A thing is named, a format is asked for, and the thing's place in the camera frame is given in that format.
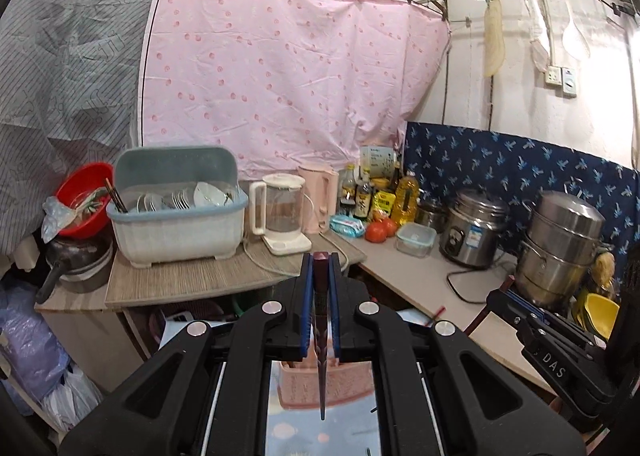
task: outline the frying pan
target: frying pan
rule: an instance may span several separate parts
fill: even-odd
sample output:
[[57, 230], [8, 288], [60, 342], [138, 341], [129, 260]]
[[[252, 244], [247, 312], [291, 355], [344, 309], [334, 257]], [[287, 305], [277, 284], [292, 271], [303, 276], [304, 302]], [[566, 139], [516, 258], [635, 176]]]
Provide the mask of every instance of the frying pan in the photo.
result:
[[97, 266], [100, 259], [110, 249], [112, 240], [108, 236], [96, 235], [90, 239], [56, 237], [49, 246], [45, 257], [51, 271], [44, 284], [36, 293], [36, 303], [43, 304], [62, 275], [77, 275]]

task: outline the blue gripper pad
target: blue gripper pad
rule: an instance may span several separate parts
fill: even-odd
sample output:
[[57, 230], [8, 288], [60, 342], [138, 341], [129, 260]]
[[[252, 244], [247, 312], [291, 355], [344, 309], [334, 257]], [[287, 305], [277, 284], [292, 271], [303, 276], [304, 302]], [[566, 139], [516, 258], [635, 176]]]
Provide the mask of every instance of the blue gripper pad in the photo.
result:
[[340, 315], [338, 314], [338, 293], [335, 285], [335, 270], [329, 261], [329, 315], [331, 317], [331, 335], [334, 344], [334, 356], [340, 358]]
[[312, 309], [314, 302], [314, 262], [309, 260], [306, 269], [305, 295], [302, 302], [302, 313], [300, 314], [300, 354], [306, 357], [311, 338]]
[[538, 319], [540, 319], [544, 324], [549, 324], [549, 321], [545, 317], [545, 312], [542, 309], [538, 308], [537, 306], [533, 306], [528, 301], [525, 301], [513, 290], [507, 290], [507, 296], [520, 304], [524, 309], [527, 309], [530, 313], [538, 317]]

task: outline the power cord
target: power cord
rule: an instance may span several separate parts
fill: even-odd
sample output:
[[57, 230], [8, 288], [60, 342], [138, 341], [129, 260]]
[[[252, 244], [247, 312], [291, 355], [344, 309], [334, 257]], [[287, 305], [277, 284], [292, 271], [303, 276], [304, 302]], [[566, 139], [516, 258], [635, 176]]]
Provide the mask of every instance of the power cord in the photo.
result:
[[[316, 206], [314, 205], [314, 201], [307, 195], [307, 193], [304, 193], [305, 198], [309, 200], [309, 203], [311, 203], [311, 213], [315, 214], [316, 213]], [[327, 237], [326, 235], [324, 235], [324, 232], [320, 232], [320, 236], [328, 241], [329, 243], [331, 243], [333, 246], [335, 246], [335, 248], [338, 249], [338, 251], [343, 255], [344, 257], [344, 263], [342, 263], [340, 265], [340, 271], [342, 273], [344, 273], [344, 271], [348, 268], [349, 266], [349, 256], [347, 255], [347, 253], [333, 240], [330, 239], [329, 237]]]
[[453, 291], [453, 293], [455, 293], [455, 294], [456, 294], [456, 296], [457, 296], [457, 297], [458, 297], [462, 302], [466, 302], [467, 304], [486, 304], [486, 301], [485, 301], [485, 300], [484, 300], [484, 301], [470, 301], [469, 299], [465, 299], [462, 295], [460, 295], [460, 292], [459, 292], [458, 290], [456, 290], [456, 287], [455, 287], [455, 286], [453, 286], [453, 283], [451, 282], [450, 277], [451, 277], [452, 275], [461, 275], [461, 274], [463, 274], [463, 273], [471, 273], [471, 272], [473, 272], [473, 271], [487, 271], [487, 270], [489, 270], [489, 269], [492, 269], [496, 264], [498, 264], [498, 261], [500, 261], [500, 259], [502, 259], [502, 256], [504, 256], [504, 250], [502, 251], [502, 253], [501, 253], [498, 257], [496, 257], [496, 258], [494, 259], [494, 261], [493, 261], [493, 262], [492, 262], [492, 263], [491, 263], [487, 268], [484, 268], [484, 269], [473, 269], [473, 268], [471, 268], [471, 269], [467, 269], [467, 270], [459, 270], [459, 271], [452, 271], [452, 272], [449, 272], [449, 273], [447, 274], [447, 277], [446, 277], [446, 279], [447, 279], [447, 284], [449, 284], [449, 287], [451, 288], [451, 290]]
[[[344, 257], [344, 261], [340, 265], [340, 270], [342, 272], [344, 272], [347, 269], [347, 267], [349, 266], [349, 256], [333, 239], [331, 239], [330, 237], [324, 235], [324, 232], [320, 232], [320, 236], [324, 240], [328, 241], [333, 246], [335, 246], [335, 248], [337, 248], [338, 251], [342, 254], [342, 256]], [[287, 277], [297, 277], [297, 276], [300, 275], [300, 272], [291, 273], [291, 272], [288, 272], [288, 271], [279, 270], [277, 268], [271, 268], [269, 266], [264, 266], [260, 262], [256, 261], [256, 259], [249, 253], [249, 250], [247, 249], [248, 243], [249, 243], [249, 240], [247, 238], [243, 239], [242, 240], [242, 249], [244, 250], [244, 253], [246, 254], [246, 256], [249, 258], [249, 261], [253, 262], [255, 264], [255, 266], [257, 266], [258, 268], [261, 268], [264, 271], [268, 271], [268, 272], [271, 272], [271, 273], [277, 273], [278, 275], [285, 275]]]

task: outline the red plastic basin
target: red plastic basin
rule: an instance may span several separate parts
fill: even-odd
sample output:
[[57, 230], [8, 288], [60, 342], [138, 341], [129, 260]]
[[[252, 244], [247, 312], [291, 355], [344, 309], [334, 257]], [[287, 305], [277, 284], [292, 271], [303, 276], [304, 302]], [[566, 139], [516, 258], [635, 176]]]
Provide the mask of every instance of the red plastic basin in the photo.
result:
[[[110, 164], [102, 162], [87, 163], [87, 165], [83, 165], [72, 172], [71, 176], [60, 185], [60, 188], [56, 191], [56, 197], [61, 203], [71, 207], [73, 203], [78, 204], [78, 200], [84, 199], [95, 189], [104, 187], [105, 178], [113, 184], [113, 167]], [[60, 230], [59, 235], [74, 239], [93, 237], [109, 222], [107, 217], [108, 201], [95, 214], [92, 214], [79, 225]]]

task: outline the white countertop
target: white countertop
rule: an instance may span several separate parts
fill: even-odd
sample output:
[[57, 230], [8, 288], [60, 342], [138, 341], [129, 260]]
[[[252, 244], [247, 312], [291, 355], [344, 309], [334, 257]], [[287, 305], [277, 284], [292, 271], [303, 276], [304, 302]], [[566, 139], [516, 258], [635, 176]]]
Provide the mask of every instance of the white countertop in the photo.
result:
[[[433, 251], [423, 258], [396, 250], [395, 238], [387, 239], [382, 244], [370, 243], [365, 239], [353, 239], [352, 243], [367, 255], [366, 261], [360, 263], [364, 270], [427, 315], [433, 316], [444, 306], [446, 311], [440, 318], [453, 322], [463, 330], [484, 308], [480, 304], [465, 303], [453, 293], [446, 276], [464, 268], [445, 259], [437, 243]], [[514, 265], [515, 258], [507, 254], [490, 270], [454, 275], [450, 279], [466, 299], [484, 301], [491, 290], [502, 284], [507, 269]], [[522, 344], [517, 340], [515, 330], [496, 315], [489, 314], [471, 334], [471, 338], [514, 373], [548, 392], [554, 392], [520, 354]]]

